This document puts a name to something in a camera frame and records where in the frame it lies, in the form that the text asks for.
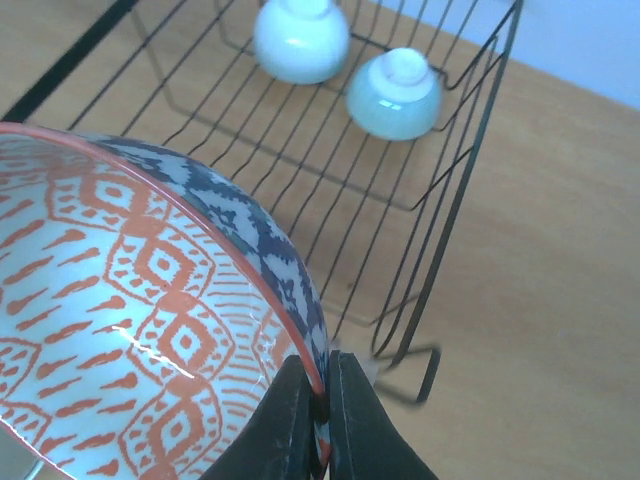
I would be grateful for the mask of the green dashed pattern bowl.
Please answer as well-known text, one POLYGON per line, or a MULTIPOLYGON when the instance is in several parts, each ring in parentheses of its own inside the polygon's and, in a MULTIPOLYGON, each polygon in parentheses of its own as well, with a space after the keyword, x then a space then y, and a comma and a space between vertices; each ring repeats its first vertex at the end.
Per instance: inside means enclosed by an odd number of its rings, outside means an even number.
POLYGON ((353 122, 386 141, 417 139, 434 129, 442 102, 438 74, 420 51, 393 48, 353 75, 346 107, 353 122))

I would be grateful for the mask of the white ribbed bowl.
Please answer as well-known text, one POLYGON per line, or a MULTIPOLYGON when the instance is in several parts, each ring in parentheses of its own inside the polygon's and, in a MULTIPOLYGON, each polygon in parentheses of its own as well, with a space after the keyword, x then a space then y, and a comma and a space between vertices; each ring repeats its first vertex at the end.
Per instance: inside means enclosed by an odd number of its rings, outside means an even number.
POLYGON ((290 84, 319 84, 336 76, 346 63, 349 44, 346 15, 333 1, 268 1, 253 28, 257 63, 290 84))

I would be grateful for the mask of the black wire dish rack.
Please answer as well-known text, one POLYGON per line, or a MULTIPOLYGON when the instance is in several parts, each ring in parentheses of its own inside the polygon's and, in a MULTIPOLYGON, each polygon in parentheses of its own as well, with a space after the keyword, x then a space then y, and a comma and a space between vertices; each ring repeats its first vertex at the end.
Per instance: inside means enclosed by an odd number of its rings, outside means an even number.
POLYGON ((363 338, 383 371, 424 366, 417 339, 504 75, 520 1, 345 1, 345 67, 311 86, 257 64, 257 1, 5 1, 1 115, 165 145, 218 169, 278 220, 312 272, 333 334, 363 338), (435 127, 385 141, 349 116, 358 70, 396 47, 425 54, 435 127))

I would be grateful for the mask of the red patterned blue bowl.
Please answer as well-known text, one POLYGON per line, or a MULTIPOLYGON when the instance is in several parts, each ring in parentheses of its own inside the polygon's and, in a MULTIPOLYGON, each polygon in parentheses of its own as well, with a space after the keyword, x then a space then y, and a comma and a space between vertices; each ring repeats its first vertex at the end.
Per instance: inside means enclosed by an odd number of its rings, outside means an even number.
POLYGON ((269 213, 145 141, 1 127, 1 427, 70 479, 196 479, 289 356, 326 400, 318 293, 269 213))

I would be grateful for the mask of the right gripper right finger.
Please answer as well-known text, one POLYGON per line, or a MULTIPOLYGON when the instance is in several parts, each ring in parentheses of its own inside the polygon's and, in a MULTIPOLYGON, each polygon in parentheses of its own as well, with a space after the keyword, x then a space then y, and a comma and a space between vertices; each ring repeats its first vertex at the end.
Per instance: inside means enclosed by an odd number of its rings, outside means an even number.
POLYGON ((397 431, 352 353, 331 352, 329 407, 332 479, 437 479, 397 431))

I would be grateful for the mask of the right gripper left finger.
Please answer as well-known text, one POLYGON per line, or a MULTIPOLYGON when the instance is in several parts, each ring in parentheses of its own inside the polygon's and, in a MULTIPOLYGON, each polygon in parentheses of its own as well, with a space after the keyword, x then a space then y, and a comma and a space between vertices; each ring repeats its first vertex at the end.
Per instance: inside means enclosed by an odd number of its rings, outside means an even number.
POLYGON ((319 419, 320 403, 304 365, 298 356, 290 356, 239 436, 201 478, 318 479, 315 423, 319 419))

